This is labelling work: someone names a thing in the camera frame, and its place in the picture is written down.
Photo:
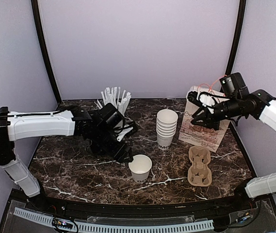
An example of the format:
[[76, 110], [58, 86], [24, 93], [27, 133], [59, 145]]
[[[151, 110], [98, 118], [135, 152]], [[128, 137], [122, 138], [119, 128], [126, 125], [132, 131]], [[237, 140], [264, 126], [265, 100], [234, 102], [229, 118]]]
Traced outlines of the printed paper takeout bag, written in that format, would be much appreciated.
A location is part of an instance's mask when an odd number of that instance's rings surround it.
[[[206, 103], [208, 106], [212, 106], [216, 103], [225, 101], [219, 96], [224, 96], [218, 91], [212, 89], [211, 85], [202, 83], [201, 85], [193, 85], [189, 92], [194, 92], [195, 95], [200, 94], [200, 92], [208, 92], [214, 94], [215, 97], [209, 97], [202, 95], [201, 99], [203, 103]], [[192, 115], [199, 109], [197, 105], [186, 100], [186, 106], [183, 114], [183, 120], [179, 131], [179, 140], [189, 143], [194, 146], [206, 147], [211, 152], [216, 152], [219, 148], [222, 139], [225, 136], [225, 133], [228, 129], [229, 120], [222, 120], [219, 123], [219, 129], [215, 130], [213, 128], [206, 128], [200, 125], [194, 125], [191, 123], [193, 117]]]

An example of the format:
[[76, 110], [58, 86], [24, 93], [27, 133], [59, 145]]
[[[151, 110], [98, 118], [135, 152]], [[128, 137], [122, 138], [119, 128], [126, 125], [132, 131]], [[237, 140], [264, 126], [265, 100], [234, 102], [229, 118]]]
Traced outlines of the single white paper cup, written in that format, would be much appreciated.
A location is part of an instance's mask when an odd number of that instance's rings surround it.
[[133, 156], [133, 161], [128, 165], [134, 181], [136, 183], [144, 183], [152, 168], [152, 161], [146, 155], [137, 154]]

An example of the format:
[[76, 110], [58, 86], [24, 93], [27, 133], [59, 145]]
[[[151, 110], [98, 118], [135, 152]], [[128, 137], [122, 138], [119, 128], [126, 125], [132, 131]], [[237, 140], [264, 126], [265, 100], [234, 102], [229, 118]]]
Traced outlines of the stack of white paper cups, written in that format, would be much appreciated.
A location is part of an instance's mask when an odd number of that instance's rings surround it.
[[167, 150], [170, 148], [177, 130], [178, 118], [177, 113], [170, 109], [162, 109], [157, 113], [156, 132], [159, 149]]

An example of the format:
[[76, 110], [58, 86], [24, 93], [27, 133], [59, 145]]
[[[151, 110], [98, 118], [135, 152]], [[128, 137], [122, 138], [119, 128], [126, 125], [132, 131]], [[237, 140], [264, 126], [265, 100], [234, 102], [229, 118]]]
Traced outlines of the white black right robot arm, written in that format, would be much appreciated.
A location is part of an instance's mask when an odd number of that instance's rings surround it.
[[[272, 138], [276, 140], [276, 98], [263, 90], [247, 93], [240, 89], [222, 96], [223, 101], [217, 102], [217, 95], [209, 92], [189, 91], [188, 102], [198, 106], [193, 114], [192, 124], [217, 129], [223, 120], [235, 120], [251, 116], [262, 123]], [[242, 192], [230, 199], [233, 210], [243, 209], [249, 198], [266, 194], [276, 194], [276, 170], [269, 170], [257, 178], [248, 180], [242, 187]]]

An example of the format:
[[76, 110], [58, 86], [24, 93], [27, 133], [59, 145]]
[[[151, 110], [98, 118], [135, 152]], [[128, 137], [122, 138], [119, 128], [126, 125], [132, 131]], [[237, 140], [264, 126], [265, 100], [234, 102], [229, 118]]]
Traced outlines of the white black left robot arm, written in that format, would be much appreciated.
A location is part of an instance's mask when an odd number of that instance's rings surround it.
[[32, 204], [39, 211], [46, 212], [51, 208], [51, 201], [45, 197], [38, 179], [15, 153], [15, 141], [54, 135], [81, 136], [90, 141], [92, 154], [107, 154], [122, 163], [133, 160], [131, 147], [123, 138], [137, 131], [136, 123], [126, 123], [124, 116], [112, 104], [90, 112], [72, 107], [55, 112], [19, 113], [1, 107], [0, 167], [32, 199]]

